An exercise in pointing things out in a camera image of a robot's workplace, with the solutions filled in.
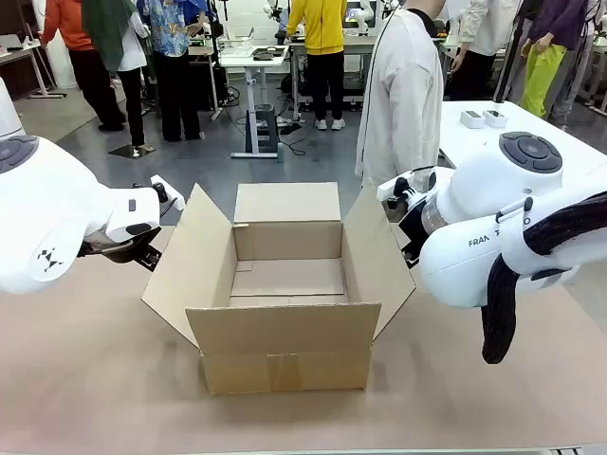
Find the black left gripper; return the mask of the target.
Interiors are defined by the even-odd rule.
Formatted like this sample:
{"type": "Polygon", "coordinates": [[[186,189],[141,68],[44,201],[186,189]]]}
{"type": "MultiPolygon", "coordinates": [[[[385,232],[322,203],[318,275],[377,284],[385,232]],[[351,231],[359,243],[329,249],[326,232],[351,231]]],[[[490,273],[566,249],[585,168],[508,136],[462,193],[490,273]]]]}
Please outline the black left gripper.
{"type": "Polygon", "coordinates": [[[160,231],[161,228],[156,227],[126,242],[113,245],[83,241],[78,252],[78,257],[101,255],[116,264],[135,262],[153,272],[162,253],[152,246],[152,241],[160,231]]]}

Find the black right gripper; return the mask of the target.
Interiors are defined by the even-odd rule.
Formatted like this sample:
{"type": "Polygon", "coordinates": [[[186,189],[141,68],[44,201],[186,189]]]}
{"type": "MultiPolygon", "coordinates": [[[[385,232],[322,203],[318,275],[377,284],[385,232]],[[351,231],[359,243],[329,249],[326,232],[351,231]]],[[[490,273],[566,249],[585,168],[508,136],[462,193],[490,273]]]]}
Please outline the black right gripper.
{"type": "Polygon", "coordinates": [[[421,247],[424,244],[424,227],[421,221],[423,209],[424,200],[409,205],[404,197],[388,199],[388,214],[393,219],[398,219],[396,225],[408,239],[405,246],[401,248],[401,253],[410,269],[418,264],[421,247]]]}

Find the brown cardboard box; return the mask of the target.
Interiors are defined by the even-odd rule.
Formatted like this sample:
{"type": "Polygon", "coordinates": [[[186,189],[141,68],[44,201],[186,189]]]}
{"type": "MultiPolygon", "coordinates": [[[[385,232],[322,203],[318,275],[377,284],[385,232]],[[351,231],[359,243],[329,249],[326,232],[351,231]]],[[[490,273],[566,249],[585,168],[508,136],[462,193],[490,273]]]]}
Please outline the brown cardboard box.
{"type": "Polygon", "coordinates": [[[212,394],[362,390],[414,292],[373,188],[242,184],[228,218],[194,186],[142,298],[200,353],[212,394]]]}

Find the person in white cardigan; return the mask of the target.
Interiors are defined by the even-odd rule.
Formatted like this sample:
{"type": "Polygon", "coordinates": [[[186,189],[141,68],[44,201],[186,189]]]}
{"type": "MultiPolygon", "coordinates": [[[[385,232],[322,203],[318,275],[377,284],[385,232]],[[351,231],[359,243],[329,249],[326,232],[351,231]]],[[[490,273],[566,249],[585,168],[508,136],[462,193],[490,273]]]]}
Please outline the person in white cardigan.
{"type": "Polygon", "coordinates": [[[444,83],[433,21],[447,0],[406,0],[374,45],[359,124],[355,174],[379,186],[437,164],[444,83]]]}

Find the white side table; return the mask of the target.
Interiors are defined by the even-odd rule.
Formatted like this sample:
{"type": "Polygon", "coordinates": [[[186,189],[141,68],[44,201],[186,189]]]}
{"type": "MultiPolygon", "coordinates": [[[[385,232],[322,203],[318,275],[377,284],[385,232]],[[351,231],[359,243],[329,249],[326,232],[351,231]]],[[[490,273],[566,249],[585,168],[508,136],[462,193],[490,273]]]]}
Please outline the white side table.
{"type": "Polygon", "coordinates": [[[607,175],[607,155],[565,133],[547,121],[538,118],[518,105],[491,100],[445,101],[442,104],[440,150],[453,166],[460,165],[469,155],[484,144],[495,142],[499,135],[509,131],[523,131],[543,137],[551,142],[563,159],[563,179],[574,180],[593,171],[607,175]],[[507,118],[502,129],[485,126],[470,129],[460,121],[461,113],[473,111],[479,115],[495,110],[507,118]]]}

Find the grey step stool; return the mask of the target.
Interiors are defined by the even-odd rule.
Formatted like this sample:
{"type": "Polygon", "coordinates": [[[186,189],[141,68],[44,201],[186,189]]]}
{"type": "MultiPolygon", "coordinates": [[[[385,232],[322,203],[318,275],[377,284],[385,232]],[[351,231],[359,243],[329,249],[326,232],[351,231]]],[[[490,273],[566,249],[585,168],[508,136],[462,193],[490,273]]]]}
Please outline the grey step stool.
{"type": "Polygon", "coordinates": [[[277,153],[279,134],[275,109],[272,104],[255,106],[257,144],[261,153],[277,153]]]}

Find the wood-topped grey desk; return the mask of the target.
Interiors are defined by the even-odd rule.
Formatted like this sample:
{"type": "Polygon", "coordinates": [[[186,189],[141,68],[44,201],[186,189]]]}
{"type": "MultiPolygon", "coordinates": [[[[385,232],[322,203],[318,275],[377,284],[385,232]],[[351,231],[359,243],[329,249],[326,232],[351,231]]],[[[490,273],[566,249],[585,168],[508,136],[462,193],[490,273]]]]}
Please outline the wood-topped grey desk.
{"type": "MultiPolygon", "coordinates": [[[[362,107],[363,93],[366,85],[370,59],[375,44],[374,36],[345,36],[344,55],[356,56],[358,63],[354,68],[344,67],[343,106],[356,111],[362,107]]],[[[291,42],[289,46],[290,78],[292,97],[292,119],[300,121],[303,112],[313,107],[311,87],[309,86],[309,69],[304,42],[291,42]]]]}

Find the black stand pole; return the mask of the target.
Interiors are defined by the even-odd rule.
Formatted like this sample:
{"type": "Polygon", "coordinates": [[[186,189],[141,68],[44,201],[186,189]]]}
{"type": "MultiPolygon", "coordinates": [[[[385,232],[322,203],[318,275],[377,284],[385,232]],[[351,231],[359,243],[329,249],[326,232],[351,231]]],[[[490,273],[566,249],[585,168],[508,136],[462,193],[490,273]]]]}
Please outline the black stand pole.
{"type": "Polygon", "coordinates": [[[525,21],[524,12],[521,11],[521,9],[523,8],[523,3],[524,0],[519,0],[517,14],[515,15],[513,22],[513,33],[511,41],[509,42],[506,48],[505,61],[502,67],[502,71],[500,73],[495,93],[492,98],[495,103],[504,103],[506,100],[506,92],[510,84],[512,68],[517,54],[517,49],[523,37],[525,21]]]}

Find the person in lime trousers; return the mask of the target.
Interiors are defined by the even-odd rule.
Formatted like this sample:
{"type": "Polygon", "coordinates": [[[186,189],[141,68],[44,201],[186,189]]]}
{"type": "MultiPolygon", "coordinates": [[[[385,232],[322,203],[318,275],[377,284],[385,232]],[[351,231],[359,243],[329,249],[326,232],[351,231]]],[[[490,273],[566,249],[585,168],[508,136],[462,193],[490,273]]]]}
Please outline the person in lime trousers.
{"type": "Polygon", "coordinates": [[[580,41],[588,0],[543,0],[521,55],[526,57],[521,106],[543,118],[544,102],[561,61],[580,41]]]}

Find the person in grey trousers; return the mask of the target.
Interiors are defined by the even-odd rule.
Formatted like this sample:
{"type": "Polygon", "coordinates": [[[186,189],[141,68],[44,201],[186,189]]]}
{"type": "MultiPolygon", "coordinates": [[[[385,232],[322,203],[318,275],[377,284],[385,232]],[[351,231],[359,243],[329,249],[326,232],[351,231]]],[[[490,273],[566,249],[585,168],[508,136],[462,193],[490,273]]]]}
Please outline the person in grey trousers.
{"type": "Polygon", "coordinates": [[[576,46],[565,53],[553,81],[553,86],[558,88],[558,91],[551,97],[552,104],[548,119],[560,129],[564,129],[567,125],[585,74],[596,29],[606,10],[607,0],[588,0],[580,38],[576,46]]]}

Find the person in white jacket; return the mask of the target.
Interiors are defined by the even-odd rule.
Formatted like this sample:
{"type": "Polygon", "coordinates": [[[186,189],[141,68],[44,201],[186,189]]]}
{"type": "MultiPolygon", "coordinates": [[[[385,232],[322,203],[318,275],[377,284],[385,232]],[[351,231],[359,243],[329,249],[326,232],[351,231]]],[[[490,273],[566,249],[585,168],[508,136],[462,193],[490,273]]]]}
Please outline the person in white jacket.
{"type": "Polygon", "coordinates": [[[451,63],[451,101],[483,97],[497,52],[509,42],[518,8],[518,0],[470,0],[451,63]]]}

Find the white height-adjustable desk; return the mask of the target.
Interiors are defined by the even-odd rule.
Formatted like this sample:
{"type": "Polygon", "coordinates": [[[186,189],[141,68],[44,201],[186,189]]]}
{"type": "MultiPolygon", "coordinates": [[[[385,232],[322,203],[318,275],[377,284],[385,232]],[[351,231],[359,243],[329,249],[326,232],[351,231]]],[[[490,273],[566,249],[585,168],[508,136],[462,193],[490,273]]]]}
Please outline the white height-adjustable desk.
{"type": "Polygon", "coordinates": [[[268,68],[278,67],[283,64],[287,51],[288,45],[285,46],[284,56],[280,59],[275,59],[268,62],[254,61],[251,57],[251,53],[254,49],[263,46],[254,46],[251,52],[247,56],[221,56],[220,63],[226,69],[230,68],[243,68],[245,72],[245,83],[247,93],[247,111],[246,111],[246,123],[245,123],[245,151],[240,153],[231,153],[232,159],[273,159],[277,161],[277,153],[261,153],[257,144],[257,128],[256,128],[256,117],[255,117],[255,103],[254,98],[254,85],[257,83],[257,79],[253,76],[254,71],[258,71],[260,74],[260,90],[262,95],[261,104],[270,104],[267,101],[267,74],[268,68]]]}

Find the person in blue patterned shirt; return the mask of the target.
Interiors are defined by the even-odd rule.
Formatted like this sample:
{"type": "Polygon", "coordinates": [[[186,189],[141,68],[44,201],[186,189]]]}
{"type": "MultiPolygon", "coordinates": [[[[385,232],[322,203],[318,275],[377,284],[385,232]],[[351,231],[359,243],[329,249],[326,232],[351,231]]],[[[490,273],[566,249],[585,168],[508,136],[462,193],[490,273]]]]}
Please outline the person in blue patterned shirt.
{"type": "Polygon", "coordinates": [[[151,30],[163,138],[198,140],[189,47],[206,22],[207,0],[137,0],[137,8],[151,30]]]}

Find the person in yellow jacket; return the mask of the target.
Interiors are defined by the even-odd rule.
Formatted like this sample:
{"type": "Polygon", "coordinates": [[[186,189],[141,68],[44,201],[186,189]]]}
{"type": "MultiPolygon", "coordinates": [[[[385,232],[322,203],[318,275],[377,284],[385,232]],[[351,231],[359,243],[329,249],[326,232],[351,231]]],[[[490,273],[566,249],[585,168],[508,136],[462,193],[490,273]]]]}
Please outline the person in yellow jacket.
{"type": "Polygon", "coordinates": [[[315,124],[328,129],[326,95],[330,94],[332,131],[345,127],[342,115],[344,82],[344,36],[342,22],[346,0],[293,0],[286,28],[288,38],[303,23],[308,76],[315,124]]]}

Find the person in green headscarf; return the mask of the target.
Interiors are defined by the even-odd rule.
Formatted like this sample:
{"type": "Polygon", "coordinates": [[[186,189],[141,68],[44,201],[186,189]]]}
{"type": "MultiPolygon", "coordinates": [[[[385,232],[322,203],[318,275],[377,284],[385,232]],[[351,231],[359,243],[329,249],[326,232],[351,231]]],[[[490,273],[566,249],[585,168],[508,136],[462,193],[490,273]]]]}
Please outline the person in green headscarf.
{"type": "Polygon", "coordinates": [[[145,143],[141,106],[141,69],[147,65],[142,43],[150,32],[134,0],[83,0],[83,28],[106,70],[120,78],[126,98],[131,156],[154,150],[145,143]]]}

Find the black tray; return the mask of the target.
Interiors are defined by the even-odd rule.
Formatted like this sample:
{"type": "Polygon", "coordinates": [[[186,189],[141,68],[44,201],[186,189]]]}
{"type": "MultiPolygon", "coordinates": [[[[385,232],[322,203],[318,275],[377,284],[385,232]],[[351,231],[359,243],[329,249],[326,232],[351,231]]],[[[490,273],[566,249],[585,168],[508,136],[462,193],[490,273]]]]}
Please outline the black tray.
{"type": "Polygon", "coordinates": [[[284,53],[285,46],[267,46],[254,49],[251,53],[251,57],[254,61],[268,62],[282,58],[284,53]]]}

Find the wooden table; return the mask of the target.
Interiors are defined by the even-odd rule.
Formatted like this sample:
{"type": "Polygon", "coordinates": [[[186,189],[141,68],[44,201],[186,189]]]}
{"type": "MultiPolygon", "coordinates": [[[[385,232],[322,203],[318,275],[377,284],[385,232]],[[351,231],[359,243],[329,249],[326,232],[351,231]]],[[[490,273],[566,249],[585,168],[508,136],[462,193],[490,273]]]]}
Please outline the wooden table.
{"type": "Polygon", "coordinates": [[[2,50],[0,52],[0,66],[19,60],[29,59],[38,83],[38,89],[27,95],[29,100],[61,100],[66,99],[66,92],[61,91],[55,82],[46,60],[43,57],[43,48],[38,40],[25,42],[21,48],[2,50]]]}

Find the person in orange top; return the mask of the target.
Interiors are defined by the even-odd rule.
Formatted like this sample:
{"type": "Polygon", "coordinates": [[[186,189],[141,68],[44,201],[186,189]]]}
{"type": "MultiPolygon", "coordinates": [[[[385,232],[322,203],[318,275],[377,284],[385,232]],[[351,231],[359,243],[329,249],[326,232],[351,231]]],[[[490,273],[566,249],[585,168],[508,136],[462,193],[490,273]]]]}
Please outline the person in orange top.
{"type": "Polygon", "coordinates": [[[67,48],[76,83],[93,108],[104,132],[124,128],[126,116],[118,106],[116,93],[99,52],[83,29],[83,0],[46,0],[41,44],[46,46],[59,31],[67,48]]]}

